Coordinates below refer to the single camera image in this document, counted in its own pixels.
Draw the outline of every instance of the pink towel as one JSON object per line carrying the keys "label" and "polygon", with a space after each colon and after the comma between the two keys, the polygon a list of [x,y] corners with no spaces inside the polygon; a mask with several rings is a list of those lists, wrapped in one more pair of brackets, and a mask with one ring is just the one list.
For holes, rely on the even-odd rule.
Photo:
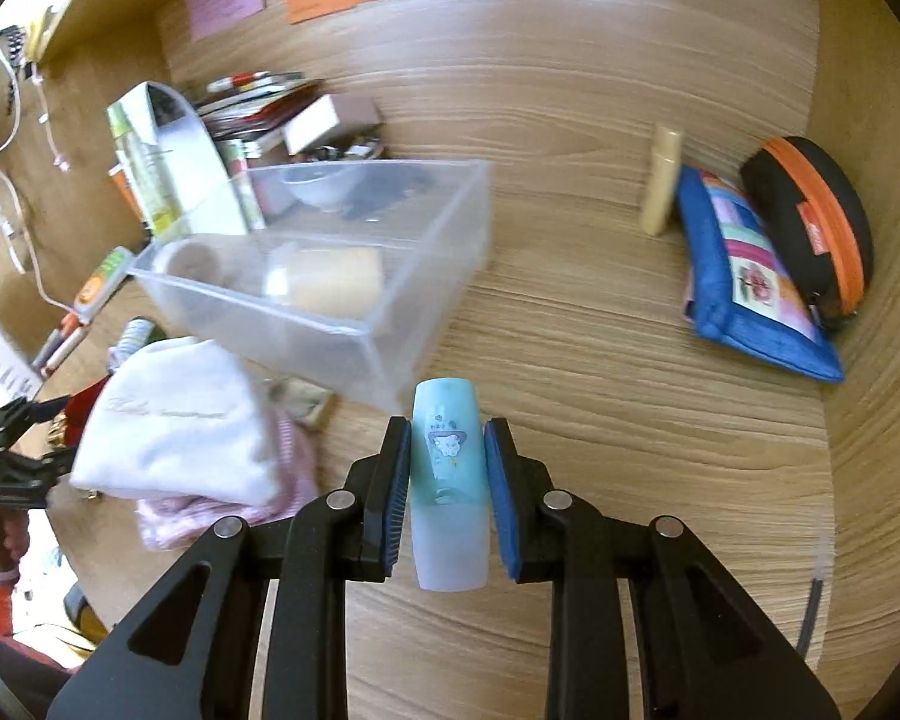
{"label": "pink towel", "polygon": [[250,525],[293,517],[319,495],[314,473],[317,457],[310,436],[293,418],[276,412],[279,433],[277,461],[281,493],[265,507],[223,503],[194,495],[143,498],[137,501],[140,536],[151,550],[175,549],[193,543],[221,517],[242,517]]}

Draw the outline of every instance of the folded cloth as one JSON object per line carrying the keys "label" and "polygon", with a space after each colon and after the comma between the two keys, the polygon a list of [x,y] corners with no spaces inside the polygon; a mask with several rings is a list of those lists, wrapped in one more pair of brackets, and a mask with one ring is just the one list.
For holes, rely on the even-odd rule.
{"label": "folded cloth", "polygon": [[209,498],[145,498],[137,501],[137,525],[148,549],[185,546],[221,517],[242,517],[250,525],[293,517],[319,495],[316,453],[307,432],[290,415],[276,412],[280,494],[269,506],[245,507]]}
{"label": "folded cloth", "polygon": [[266,506],[280,493],[266,388],[216,341],[145,346],[94,405],[70,481],[117,498],[200,495]]}

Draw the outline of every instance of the beige tube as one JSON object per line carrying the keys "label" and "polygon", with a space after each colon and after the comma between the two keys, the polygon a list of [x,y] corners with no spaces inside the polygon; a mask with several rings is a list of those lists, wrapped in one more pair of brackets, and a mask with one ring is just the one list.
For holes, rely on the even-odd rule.
{"label": "beige tube", "polygon": [[640,215],[640,229],[647,235],[657,236],[667,226],[674,207],[682,148],[682,129],[665,127],[663,124],[656,126],[653,148],[650,150],[650,178]]}

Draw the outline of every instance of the white towel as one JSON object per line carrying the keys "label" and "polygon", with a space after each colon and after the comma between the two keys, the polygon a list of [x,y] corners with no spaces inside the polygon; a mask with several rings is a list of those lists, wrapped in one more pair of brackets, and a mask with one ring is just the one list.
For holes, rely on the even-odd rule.
{"label": "white towel", "polygon": [[114,373],[80,440],[70,481],[118,498],[202,495],[266,506],[279,494],[274,409],[216,341],[145,346]]}

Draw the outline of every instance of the dark cloth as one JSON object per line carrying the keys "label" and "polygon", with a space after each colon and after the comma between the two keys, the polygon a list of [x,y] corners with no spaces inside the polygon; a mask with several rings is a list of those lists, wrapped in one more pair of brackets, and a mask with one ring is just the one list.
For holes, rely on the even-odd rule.
{"label": "dark cloth", "polygon": [[[42,664],[5,640],[0,640],[0,676],[36,720],[46,718],[50,703],[70,678],[62,666]],[[5,720],[2,712],[0,720]]]}

